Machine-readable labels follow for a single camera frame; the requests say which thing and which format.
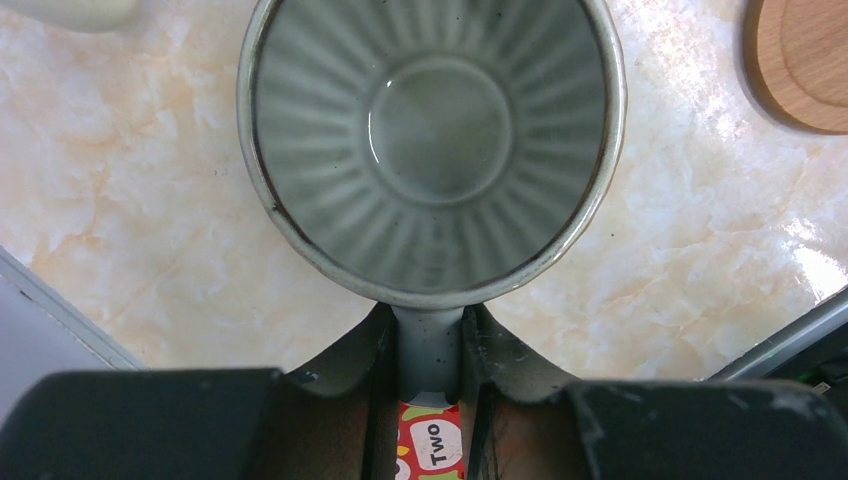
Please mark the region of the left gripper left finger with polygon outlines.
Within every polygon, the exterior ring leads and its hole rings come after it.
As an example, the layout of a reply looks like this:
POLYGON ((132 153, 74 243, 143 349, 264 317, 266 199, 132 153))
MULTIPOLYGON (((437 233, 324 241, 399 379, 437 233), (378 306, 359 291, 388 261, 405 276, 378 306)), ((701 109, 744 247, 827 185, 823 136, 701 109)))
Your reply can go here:
POLYGON ((375 306, 301 367, 69 371, 1 429, 5 479, 390 479, 396 324, 375 306))

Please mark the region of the grey striped mug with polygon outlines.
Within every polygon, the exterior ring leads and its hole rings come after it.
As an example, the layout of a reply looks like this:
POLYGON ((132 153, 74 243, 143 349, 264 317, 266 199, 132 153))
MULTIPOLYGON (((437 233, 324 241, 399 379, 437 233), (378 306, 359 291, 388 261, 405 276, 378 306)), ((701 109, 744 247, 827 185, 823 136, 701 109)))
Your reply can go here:
POLYGON ((271 221, 398 320, 399 396, 459 398, 466 308, 585 231, 624 135, 603 1, 260 1, 237 124, 271 221))

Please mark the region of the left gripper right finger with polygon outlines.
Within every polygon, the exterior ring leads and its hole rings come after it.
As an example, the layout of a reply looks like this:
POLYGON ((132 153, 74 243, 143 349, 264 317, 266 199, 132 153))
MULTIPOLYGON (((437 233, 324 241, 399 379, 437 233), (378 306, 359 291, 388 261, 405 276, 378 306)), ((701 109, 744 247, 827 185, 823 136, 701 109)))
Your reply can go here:
POLYGON ((588 380, 462 320, 470 479, 843 479, 847 424, 790 381, 588 380))

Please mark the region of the light woven rattan coaster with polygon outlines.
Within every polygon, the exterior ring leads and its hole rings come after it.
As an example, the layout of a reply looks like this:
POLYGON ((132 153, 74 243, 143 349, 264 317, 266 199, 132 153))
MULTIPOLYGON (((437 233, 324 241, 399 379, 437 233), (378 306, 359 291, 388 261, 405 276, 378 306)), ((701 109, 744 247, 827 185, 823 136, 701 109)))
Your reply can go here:
POLYGON ((779 122, 847 133, 847 3, 750 1, 742 28, 747 82, 779 122))

